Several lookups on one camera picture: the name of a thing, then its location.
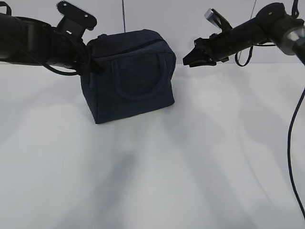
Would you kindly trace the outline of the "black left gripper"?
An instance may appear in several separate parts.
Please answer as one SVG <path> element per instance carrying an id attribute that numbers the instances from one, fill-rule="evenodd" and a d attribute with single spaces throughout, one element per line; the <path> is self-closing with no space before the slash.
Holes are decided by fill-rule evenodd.
<path id="1" fill-rule="evenodd" d="M 106 70 L 105 62 L 91 58 L 91 53 L 82 40 L 69 40 L 69 43 L 76 52 L 75 71 L 70 74 L 103 73 Z"/>

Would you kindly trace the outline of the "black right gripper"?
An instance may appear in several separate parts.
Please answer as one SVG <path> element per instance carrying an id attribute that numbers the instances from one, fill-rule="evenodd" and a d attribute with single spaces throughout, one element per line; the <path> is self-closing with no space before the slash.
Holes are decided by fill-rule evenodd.
<path id="1" fill-rule="evenodd" d="M 194 40 L 194 48 L 183 57 L 183 65 L 193 67 L 216 66 L 215 58 L 209 39 L 198 38 Z"/>

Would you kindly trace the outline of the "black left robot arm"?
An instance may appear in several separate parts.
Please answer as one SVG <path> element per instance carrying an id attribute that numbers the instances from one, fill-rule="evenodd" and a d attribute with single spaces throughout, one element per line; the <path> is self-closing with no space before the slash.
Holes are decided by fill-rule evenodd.
<path id="1" fill-rule="evenodd" d="M 84 75 L 102 68 L 83 39 L 46 22 L 0 15 L 0 60 L 10 64 L 43 66 L 64 75 Z"/>

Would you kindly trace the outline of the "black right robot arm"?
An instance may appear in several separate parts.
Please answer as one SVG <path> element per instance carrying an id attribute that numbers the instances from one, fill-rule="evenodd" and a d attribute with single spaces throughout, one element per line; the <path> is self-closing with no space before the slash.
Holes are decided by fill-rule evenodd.
<path id="1" fill-rule="evenodd" d="M 255 46 L 275 46 L 285 55 L 295 55 L 301 63 L 305 62 L 305 21 L 298 17 L 296 0 L 291 14 L 286 12 L 283 3 L 274 2 L 263 7 L 254 18 L 234 28 L 215 9 L 209 9 L 204 16 L 222 32 L 214 33 L 208 39 L 194 40 L 194 48 L 183 58 L 184 65 L 215 66 L 234 55 L 235 63 L 242 66 L 238 53 L 249 49 L 245 62 L 248 64 Z"/>

